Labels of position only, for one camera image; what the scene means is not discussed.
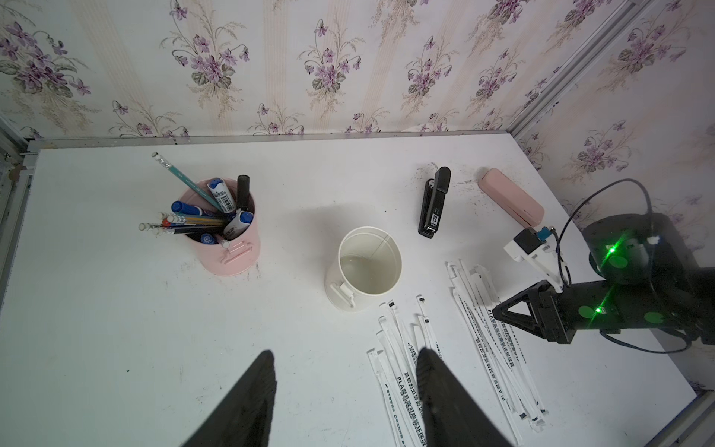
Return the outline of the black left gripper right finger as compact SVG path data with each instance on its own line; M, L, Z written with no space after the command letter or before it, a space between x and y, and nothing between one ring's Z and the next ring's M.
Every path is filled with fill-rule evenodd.
M420 350L416 378L428 447L510 445L435 351Z

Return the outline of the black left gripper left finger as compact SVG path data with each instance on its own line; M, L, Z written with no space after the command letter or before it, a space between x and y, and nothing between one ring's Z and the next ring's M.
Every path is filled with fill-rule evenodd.
M267 446L276 394L275 357L264 350L182 446Z

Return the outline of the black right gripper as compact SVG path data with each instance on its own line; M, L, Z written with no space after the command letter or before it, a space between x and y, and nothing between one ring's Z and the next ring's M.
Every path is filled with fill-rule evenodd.
M549 342L571 344L576 333L576 308L573 288L556 292L542 280L496 305L493 317Z

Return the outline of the twelfth straw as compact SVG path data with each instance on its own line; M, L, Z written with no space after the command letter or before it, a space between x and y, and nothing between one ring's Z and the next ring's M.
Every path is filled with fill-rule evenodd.
M400 309L398 308L397 304L393 301L390 300L387 303L387 307L392 315L392 318L397 326L398 329L398 335L400 336L400 340L402 342L403 350L405 352L405 357L411 361L411 366L413 366L413 369L416 368L417 366L417 360L418 360L418 353L415 349L415 344L413 342L413 339L411 338L411 335L409 331L407 330L407 327L404 325L401 315L400 315Z

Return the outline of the eleventh straw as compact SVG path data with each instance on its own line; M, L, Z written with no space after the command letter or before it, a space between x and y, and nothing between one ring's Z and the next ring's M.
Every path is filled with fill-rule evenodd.
M420 324L426 342L426 347L435 351L438 356L442 358L441 346L439 345L436 333L434 332L431 318L428 315L428 308L426 307L426 298L422 294L417 294L416 301L420 309Z

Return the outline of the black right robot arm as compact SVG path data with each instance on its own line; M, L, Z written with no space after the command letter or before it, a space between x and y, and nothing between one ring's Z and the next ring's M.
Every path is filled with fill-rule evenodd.
M582 235L600 279L561 291L543 280L497 305L495 319L559 344L581 330L626 329L714 343L714 270L697 264L668 216L610 216Z

